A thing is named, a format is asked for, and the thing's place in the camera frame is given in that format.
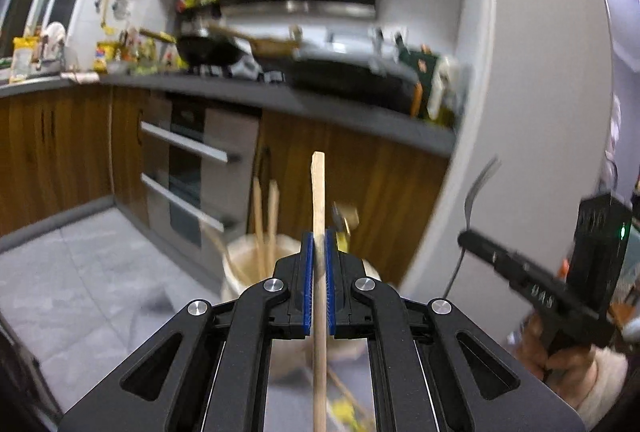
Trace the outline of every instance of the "tile floor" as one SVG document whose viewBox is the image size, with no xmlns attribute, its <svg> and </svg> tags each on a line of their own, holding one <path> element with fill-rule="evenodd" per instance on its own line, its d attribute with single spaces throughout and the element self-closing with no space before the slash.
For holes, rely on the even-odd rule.
<svg viewBox="0 0 640 432">
<path fill-rule="evenodd" d="M 132 333 L 142 304 L 167 296 L 178 309 L 219 302 L 116 209 L 0 255 L 0 312 L 65 411 L 164 323 L 167 312 Z"/>
</svg>

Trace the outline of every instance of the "gray wall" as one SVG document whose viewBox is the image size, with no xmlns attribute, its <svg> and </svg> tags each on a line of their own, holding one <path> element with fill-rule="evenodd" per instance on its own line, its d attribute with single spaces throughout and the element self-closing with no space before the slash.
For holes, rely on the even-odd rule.
<svg viewBox="0 0 640 432">
<path fill-rule="evenodd" d="M 634 73 L 615 53 L 613 54 L 613 89 L 620 99 L 622 112 L 620 140 L 616 146 L 617 192 L 628 200 L 640 165 L 640 74 Z"/>
</svg>

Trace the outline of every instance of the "gray countertop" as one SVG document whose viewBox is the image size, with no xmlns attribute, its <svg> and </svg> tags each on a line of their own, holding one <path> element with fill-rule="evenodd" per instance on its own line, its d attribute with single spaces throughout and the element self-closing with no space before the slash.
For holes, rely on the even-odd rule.
<svg viewBox="0 0 640 432">
<path fill-rule="evenodd" d="M 184 93 L 280 111 L 381 136 L 440 156 L 450 156 L 456 142 L 453 131 L 444 127 L 411 119 L 388 109 L 295 90 L 286 85 L 184 75 L 104 75 L 100 77 L 100 83 Z M 1 85 L 0 98 L 73 85 L 72 81 L 60 78 L 38 78 L 14 85 Z"/>
</svg>

